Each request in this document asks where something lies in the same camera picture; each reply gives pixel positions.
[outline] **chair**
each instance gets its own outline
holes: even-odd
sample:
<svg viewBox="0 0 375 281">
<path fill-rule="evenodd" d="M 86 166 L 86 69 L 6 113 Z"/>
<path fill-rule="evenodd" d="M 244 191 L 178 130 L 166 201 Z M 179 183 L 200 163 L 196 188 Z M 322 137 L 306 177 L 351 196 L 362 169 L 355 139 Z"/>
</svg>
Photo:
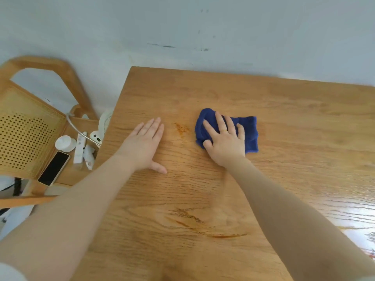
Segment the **chair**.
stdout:
<svg viewBox="0 0 375 281">
<path fill-rule="evenodd" d="M 65 114 L 11 80 L 17 72 L 26 68 L 51 70 L 61 77 L 78 102 L 71 110 L 75 116 L 71 120 L 81 132 L 89 134 L 97 130 L 99 123 L 80 80 L 67 62 L 21 56 L 0 66 L 0 174 L 30 180 L 30 196 L 0 199 L 0 208 L 50 201 L 50 196 L 44 196 L 47 187 L 39 184 L 37 179 L 56 153 L 56 139 L 62 135 L 73 138 L 78 135 L 67 122 Z M 89 119 L 81 118 L 84 114 Z M 72 161 L 69 160 L 57 183 L 74 185 L 89 174 L 86 167 L 73 169 Z"/>
</svg>

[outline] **hand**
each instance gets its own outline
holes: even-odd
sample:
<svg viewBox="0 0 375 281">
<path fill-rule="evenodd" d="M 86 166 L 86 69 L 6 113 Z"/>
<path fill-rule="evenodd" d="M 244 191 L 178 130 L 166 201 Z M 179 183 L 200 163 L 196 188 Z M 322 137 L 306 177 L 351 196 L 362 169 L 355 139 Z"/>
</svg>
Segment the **hand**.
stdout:
<svg viewBox="0 0 375 281">
<path fill-rule="evenodd" d="M 204 120 L 204 128 L 206 128 L 207 132 L 210 134 L 213 145 L 210 140 L 206 140 L 203 142 L 203 146 L 214 162 L 227 168 L 233 160 L 245 157 L 245 130 L 243 126 L 238 123 L 237 137 L 236 128 L 229 116 L 225 116 L 228 128 L 220 113 L 216 112 L 215 116 L 220 133 L 216 132 L 207 120 Z"/>
<path fill-rule="evenodd" d="M 164 124 L 160 124 L 161 119 L 155 121 L 151 119 L 145 125 L 140 123 L 122 143 L 115 156 L 129 162 L 133 171 L 152 169 L 159 173 L 166 174 L 164 166 L 152 160 L 157 146 L 163 136 Z"/>
</svg>

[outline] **white cable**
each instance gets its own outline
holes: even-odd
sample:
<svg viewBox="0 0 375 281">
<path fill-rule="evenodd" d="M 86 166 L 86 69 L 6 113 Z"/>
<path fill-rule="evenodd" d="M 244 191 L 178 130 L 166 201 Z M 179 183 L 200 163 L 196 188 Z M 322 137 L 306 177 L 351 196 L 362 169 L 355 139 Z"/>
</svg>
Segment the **white cable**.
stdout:
<svg viewBox="0 0 375 281">
<path fill-rule="evenodd" d="M 66 120 L 68 120 L 69 124 L 73 127 L 73 129 L 75 131 L 77 131 L 79 134 L 81 134 L 83 137 L 85 137 L 86 139 L 90 140 L 91 142 L 94 142 L 96 146 L 98 146 L 100 148 L 101 144 L 98 143 L 98 142 L 95 142 L 93 139 L 91 139 L 90 137 L 87 137 L 85 134 L 83 134 L 82 132 L 80 132 L 72 123 L 72 121 L 70 120 L 69 116 L 73 116 L 73 114 L 71 113 L 67 113 L 66 115 Z"/>
</svg>

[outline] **smartphone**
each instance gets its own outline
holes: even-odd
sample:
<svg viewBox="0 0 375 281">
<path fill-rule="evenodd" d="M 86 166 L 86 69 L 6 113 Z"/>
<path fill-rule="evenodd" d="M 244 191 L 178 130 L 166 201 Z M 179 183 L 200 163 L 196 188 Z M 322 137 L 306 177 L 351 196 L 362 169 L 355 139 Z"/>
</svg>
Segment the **smartphone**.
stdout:
<svg viewBox="0 0 375 281">
<path fill-rule="evenodd" d="M 68 154 L 58 151 L 40 175 L 38 181 L 47 186 L 52 185 L 63 170 L 69 158 L 70 156 Z"/>
</svg>

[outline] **cleaning cloth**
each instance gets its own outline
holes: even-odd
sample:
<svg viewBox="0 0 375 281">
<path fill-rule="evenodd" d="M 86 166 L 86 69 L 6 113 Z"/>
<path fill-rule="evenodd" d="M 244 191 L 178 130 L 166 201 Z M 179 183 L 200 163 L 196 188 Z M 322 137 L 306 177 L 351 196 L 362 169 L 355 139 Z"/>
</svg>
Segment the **cleaning cloth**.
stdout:
<svg viewBox="0 0 375 281">
<path fill-rule="evenodd" d="M 218 123 L 216 122 L 215 112 L 211 108 L 202 109 L 199 114 L 198 120 L 195 125 L 195 136 L 196 142 L 199 146 L 204 149 L 203 142 L 207 139 L 211 140 L 211 136 L 208 134 L 206 128 L 203 126 L 203 121 L 207 120 L 211 126 L 219 133 Z M 241 124 L 245 129 L 245 153 L 258 152 L 258 131 L 256 130 L 256 117 L 237 117 L 233 118 L 232 121 L 236 127 L 236 134 L 238 135 L 237 123 Z"/>
</svg>

